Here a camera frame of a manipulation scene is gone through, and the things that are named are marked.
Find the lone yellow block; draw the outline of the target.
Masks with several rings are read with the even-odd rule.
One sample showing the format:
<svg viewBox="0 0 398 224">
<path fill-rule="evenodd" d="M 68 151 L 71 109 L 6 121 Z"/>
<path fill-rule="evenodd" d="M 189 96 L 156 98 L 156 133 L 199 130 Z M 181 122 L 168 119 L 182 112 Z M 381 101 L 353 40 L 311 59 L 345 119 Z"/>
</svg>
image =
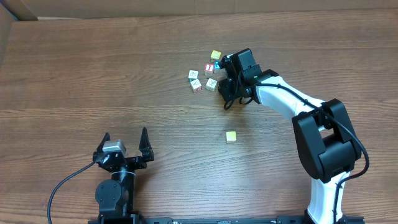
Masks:
<svg viewBox="0 0 398 224">
<path fill-rule="evenodd" d="M 237 140 L 237 138 L 236 138 L 236 132 L 235 131 L 226 132 L 226 142 L 227 143 L 236 142 L 236 140 Z"/>
</svg>

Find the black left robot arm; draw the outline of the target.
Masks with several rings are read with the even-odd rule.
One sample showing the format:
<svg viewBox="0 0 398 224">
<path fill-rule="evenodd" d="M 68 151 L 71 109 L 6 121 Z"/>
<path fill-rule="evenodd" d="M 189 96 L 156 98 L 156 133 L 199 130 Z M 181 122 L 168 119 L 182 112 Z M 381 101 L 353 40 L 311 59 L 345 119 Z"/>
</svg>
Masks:
<svg viewBox="0 0 398 224">
<path fill-rule="evenodd" d="M 145 223 L 140 211 L 134 209 L 136 171 L 145 169 L 154 160 L 147 129 L 142 129 L 139 143 L 140 156 L 127 157 L 122 140 L 110 139 L 106 133 L 93 153 L 93 162 L 111 173 L 96 188 L 95 199 L 99 205 L 96 223 Z"/>
</svg>

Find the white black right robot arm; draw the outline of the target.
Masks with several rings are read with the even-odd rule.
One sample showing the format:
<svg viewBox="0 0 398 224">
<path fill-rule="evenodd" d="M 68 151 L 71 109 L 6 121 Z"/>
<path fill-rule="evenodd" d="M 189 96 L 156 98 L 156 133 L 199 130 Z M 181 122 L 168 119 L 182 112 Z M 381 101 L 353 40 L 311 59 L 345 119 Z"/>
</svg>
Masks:
<svg viewBox="0 0 398 224">
<path fill-rule="evenodd" d="M 277 217 L 276 223 L 364 223 L 363 217 L 349 217 L 341 210 L 345 183 L 364 174 L 351 174 L 355 162 L 363 157 L 369 165 L 344 104 L 312 98 L 277 72 L 262 70 L 251 49 L 223 56 L 216 67 L 226 72 L 218 85 L 225 110 L 246 99 L 292 122 L 298 157 L 312 179 L 310 203 L 302 216 Z"/>
</svg>

